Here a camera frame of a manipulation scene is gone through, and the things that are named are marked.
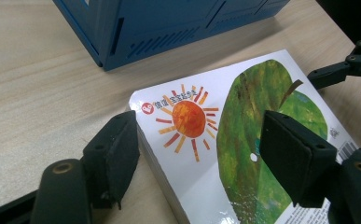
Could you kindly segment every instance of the wooden table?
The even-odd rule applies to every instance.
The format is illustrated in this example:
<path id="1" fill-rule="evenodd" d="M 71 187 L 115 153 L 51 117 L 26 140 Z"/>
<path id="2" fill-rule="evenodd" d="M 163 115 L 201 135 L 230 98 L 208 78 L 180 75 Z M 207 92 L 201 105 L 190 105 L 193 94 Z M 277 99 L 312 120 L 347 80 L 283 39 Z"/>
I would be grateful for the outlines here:
<path id="1" fill-rule="evenodd" d="M 81 158 L 138 89 L 279 49 L 309 74 L 353 47 L 315 1 L 292 0 L 274 18 L 104 72 L 50 0 L 0 0 L 0 205 L 37 189 L 51 163 Z M 361 77 L 320 92 L 361 146 Z M 143 155 L 122 207 L 95 217 L 176 222 Z"/>

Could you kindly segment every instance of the children's book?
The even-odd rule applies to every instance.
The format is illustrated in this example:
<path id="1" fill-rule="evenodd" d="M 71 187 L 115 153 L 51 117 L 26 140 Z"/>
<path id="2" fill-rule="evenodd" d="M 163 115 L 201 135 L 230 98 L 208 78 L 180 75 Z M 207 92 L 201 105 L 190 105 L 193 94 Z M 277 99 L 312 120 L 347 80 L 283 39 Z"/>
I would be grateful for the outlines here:
<path id="1" fill-rule="evenodd" d="M 180 223 L 328 223 L 293 206 L 259 155 L 266 110 L 286 114 L 339 149 L 357 148 L 283 49 L 136 91 L 144 153 Z"/>

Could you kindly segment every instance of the red logo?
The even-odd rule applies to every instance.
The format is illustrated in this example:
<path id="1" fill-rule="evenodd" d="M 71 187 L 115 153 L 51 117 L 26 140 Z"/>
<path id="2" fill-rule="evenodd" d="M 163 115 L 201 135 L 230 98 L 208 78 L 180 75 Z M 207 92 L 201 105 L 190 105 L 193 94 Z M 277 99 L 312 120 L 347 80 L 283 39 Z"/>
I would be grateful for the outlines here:
<path id="1" fill-rule="evenodd" d="M 144 103 L 142 105 L 143 113 L 150 115 L 154 112 L 154 106 L 151 103 Z"/>

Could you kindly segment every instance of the orange sun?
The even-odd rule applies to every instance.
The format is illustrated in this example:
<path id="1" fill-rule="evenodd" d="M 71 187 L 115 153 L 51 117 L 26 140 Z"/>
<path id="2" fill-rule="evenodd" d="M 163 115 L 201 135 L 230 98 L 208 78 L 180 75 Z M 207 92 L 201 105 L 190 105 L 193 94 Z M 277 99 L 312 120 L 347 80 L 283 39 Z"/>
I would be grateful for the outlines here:
<path id="1" fill-rule="evenodd" d="M 172 138 L 163 145 L 164 147 L 169 147 L 174 142 L 177 142 L 177 139 L 180 137 L 174 151 L 179 153 L 186 139 L 190 138 L 195 160 L 199 161 L 196 138 L 207 132 L 209 136 L 215 139 L 211 129 L 217 131 L 216 122 L 208 119 L 208 117 L 215 117 L 215 112 L 218 111 L 218 108 L 201 107 L 209 94 L 207 91 L 203 92 L 203 87 L 200 88 L 199 92 L 196 92 L 195 86 L 192 86 L 191 91 L 186 91 L 183 84 L 181 87 L 182 91 L 180 94 L 172 91 L 172 97 L 163 96 L 168 105 L 172 107 L 172 110 L 166 107 L 163 107 L 161 110 L 170 115 L 172 119 L 156 119 L 156 122 L 174 124 L 159 130 L 160 134 L 176 131 Z M 206 149 L 209 150 L 210 147 L 207 140 L 203 138 L 202 142 Z"/>

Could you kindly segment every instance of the blue metal case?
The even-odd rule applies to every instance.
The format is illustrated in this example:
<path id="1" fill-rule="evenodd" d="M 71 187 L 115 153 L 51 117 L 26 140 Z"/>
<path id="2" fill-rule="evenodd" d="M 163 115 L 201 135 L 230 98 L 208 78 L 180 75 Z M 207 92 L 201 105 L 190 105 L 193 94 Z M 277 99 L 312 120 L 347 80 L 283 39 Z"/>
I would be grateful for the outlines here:
<path id="1" fill-rule="evenodd" d="M 274 16 L 289 0 L 53 0 L 105 71 Z"/>

